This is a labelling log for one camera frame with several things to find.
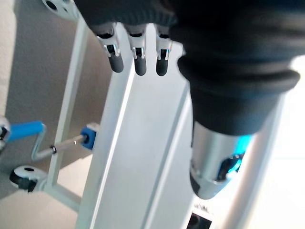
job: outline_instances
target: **black fingertip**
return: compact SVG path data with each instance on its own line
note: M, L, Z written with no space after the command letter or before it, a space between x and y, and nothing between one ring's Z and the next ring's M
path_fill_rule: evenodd
M120 73L124 69L124 64L121 54L119 56L111 55L111 57L109 57L109 63L112 70L116 73Z
M138 57L134 60L135 72L138 75L144 75L146 73L146 58Z
M157 60L156 71L159 76L164 76L167 73L168 61L165 59Z

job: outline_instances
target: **silver metal cylinder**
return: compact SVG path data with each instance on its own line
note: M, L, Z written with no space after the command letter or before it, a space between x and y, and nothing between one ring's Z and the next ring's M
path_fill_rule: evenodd
M78 135L74 138L63 141L63 142L61 142L57 145L50 146L50 148L48 148L48 149L45 149L45 150L42 150L40 152L36 152L35 154L32 154L32 160L37 161L37 160L44 159L44 158L46 158L48 156L51 156L52 154L55 154L57 152L62 152L65 149L67 149L68 147L71 147L73 145L77 145L79 143L82 143L83 141L85 141L85 136Z
M228 176L219 179L219 174L223 162L233 159L239 139L239 136L220 134L195 122L190 175L193 190L200 198L214 197L230 181Z

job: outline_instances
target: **white wall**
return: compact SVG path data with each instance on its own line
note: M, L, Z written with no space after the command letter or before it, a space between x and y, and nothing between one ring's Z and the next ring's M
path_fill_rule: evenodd
M5 115L15 48L16 17L13 6L13 0L0 1L0 115Z

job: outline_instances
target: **blue handle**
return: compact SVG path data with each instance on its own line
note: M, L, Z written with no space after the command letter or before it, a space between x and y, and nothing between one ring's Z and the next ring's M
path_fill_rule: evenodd
M18 140L24 137L37 135L44 130L44 124L40 121L14 124L10 126L11 134L8 142Z

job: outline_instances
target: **caster wheel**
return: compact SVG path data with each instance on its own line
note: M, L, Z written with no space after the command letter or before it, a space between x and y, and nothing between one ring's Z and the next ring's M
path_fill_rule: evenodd
M10 173L11 183L27 192L39 191L46 182L47 174L33 166L20 166Z

